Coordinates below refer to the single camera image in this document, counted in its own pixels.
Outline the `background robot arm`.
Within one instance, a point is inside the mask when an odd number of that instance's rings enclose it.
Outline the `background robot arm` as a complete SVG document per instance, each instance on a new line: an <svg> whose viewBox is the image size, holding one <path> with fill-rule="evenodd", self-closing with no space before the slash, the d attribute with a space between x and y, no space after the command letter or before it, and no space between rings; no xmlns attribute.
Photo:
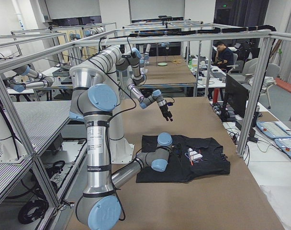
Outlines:
<svg viewBox="0 0 291 230"><path fill-rule="evenodd" d="M53 76L46 76L43 73L37 72L30 68L29 65L13 69L16 75L27 76L29 81L17 82L14 77L7 78L7 86L16 92L23 92L26 89L42 89L51 87L55 79Z"/></svg>

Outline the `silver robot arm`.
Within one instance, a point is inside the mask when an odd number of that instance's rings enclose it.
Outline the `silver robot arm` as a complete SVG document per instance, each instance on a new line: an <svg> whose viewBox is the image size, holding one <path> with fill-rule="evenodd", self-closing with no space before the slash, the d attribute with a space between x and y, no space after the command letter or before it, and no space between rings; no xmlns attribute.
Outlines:
<svg viewBox="0 0 291 230"><path fill-rule="evenodd" d="M87 186L76 205L77 219L91 230L110 230L124 215L117 195L121 187L145 167L164 172L172 152L169 133L160 133L153 152L141 152L115 173L109 142L109 119L118 102L116 93L104 83L105 73L87 65L70 69L77 83L71 105L82 115L87 130Z"/></svg>
<svg viewBox="0 0 291 230"><path fill-rule="evenodd" d="M132 75L128 77L126 82L129 96L134 96L143 109L147 108L152 103L157 103L163 117L167 121L172 121L172 113L169 111L168 103L160 90L155 90L150 96L146 97L137 88L137 86L146 80L146 75L140 68L141 60L138 49L132 48L129 52L122 53L118 46L109 46L90 59L90 61L108 77L114 72L112 68L115 68L116 71L124 71L130 67L132 69Z"/></svg>

